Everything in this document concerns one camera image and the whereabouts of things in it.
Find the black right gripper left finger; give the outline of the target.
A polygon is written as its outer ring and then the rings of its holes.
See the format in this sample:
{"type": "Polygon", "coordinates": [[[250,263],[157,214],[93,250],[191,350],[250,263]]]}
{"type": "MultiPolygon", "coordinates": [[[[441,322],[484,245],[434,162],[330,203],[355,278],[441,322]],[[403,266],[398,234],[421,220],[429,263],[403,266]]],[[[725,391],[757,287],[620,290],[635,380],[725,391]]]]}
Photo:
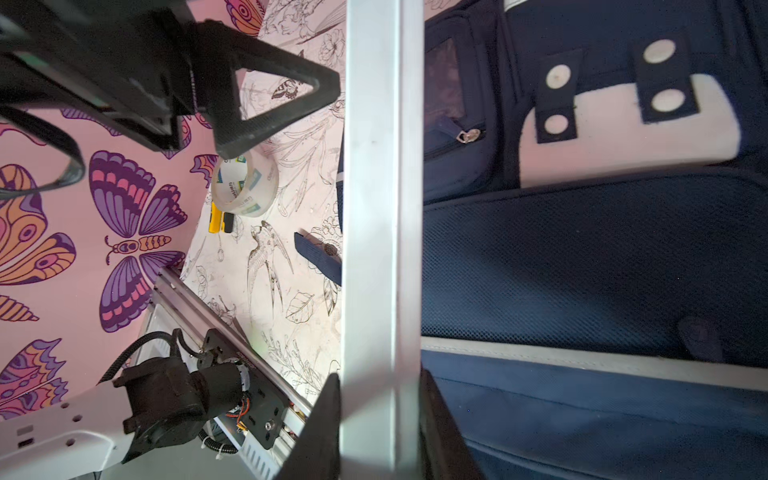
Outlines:
{"type": "Polygon", "coordinates": [[[340,379],[334,373],[327,378],[297,443],[275,479],[338,479],[340,424],[340,379]]]}

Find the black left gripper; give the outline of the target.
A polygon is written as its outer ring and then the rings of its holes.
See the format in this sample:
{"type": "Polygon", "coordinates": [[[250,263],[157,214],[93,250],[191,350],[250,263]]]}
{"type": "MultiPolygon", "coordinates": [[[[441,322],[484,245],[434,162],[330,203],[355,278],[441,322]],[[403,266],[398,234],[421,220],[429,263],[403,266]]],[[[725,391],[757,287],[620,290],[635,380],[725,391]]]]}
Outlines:
{"type": "Polygon", "coordinates": [[[234,159],[339,98],[338,72],[303,53],[194,22],[184,1],[4,1],[1,102],[74,109],[148,149],[181,150],[193,74],[215,150],[234,159]]]}

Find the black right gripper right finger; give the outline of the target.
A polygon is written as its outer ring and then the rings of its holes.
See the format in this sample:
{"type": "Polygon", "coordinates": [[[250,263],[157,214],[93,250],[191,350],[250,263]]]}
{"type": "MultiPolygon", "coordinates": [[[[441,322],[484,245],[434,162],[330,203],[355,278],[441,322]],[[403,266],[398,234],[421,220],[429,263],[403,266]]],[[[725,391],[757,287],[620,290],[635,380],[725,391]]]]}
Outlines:
{"type": "Polygon", "coordinates": [[[419,437],[423,479],[482,479],[431,373],[419,380],[419,437]]]}

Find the navy blue student backpack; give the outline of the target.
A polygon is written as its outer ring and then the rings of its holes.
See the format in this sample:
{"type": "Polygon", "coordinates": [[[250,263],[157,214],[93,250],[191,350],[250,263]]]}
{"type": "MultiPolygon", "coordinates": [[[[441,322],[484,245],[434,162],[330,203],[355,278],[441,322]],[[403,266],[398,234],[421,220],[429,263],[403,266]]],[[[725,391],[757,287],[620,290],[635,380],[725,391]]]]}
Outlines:
{"type": "Polygon", "coordinates": [[[767,475],[767,5],[426,9],[421,166],[349,117],[340,475],[422,478],[433,376],[482,479],[767,475]]]}

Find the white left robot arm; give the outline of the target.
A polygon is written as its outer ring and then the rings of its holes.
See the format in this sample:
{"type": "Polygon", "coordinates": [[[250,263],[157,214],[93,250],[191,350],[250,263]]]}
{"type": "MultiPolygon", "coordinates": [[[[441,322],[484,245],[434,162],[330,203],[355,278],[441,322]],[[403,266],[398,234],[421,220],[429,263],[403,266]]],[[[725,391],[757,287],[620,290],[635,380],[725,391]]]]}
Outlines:
{"type": "MultiPolygon", "coordinates": [[[[5,285],[31,284],[69,267],[75,246],[64,234],[45,237],[45,192],[87,181],[95,206],[121,237],[120,262],[108,278],[99,315],[116,331],[150,304],[153,287],[183,254],[164,246],[167,230],[186,213],[180,191],[158,185],[137,162],[99,151],[85,160],[60,128],[29,113],[62,104],[156,151],[178,149],[180,120],[201,113],[218,154],[235,158],[285,127],[330,105],[339,75],[320,64],[215,21],[183,23],[180,1],[5,1],[1,5],[1,116],[68,157],[50,183],[20,172],[1,176],[1,254],[20,256],[5,285]]],[[[232,409],[280,422],[286,388],[239,347],[229,362],[190,371],[179,332],[151,332],[166,357],[127,367],[122,353],[99,383],[72,400],[8,419],[1,425],[5,479],[72,479],[153,449],[185,444],[204,424],[232,409]],[[266,381],[264,400],[256,393],[266,381]]]]}

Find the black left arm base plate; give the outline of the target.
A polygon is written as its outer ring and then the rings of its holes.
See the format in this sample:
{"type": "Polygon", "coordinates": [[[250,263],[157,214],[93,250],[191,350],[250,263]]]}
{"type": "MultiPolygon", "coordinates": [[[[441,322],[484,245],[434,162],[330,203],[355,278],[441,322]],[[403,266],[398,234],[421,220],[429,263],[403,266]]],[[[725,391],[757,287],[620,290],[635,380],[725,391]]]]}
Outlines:
{"type": "Polygon", "coordinates": [[[202,353],[204,358],[198,361],[198,368],[234,363],[240,370],[241,399],[219,415],[216,423],[237,447],[242,447],[246,439],[252,439],[264,450],[271,450],[292,406],[288,397],[220,330],[207,331],[202,353]]]}

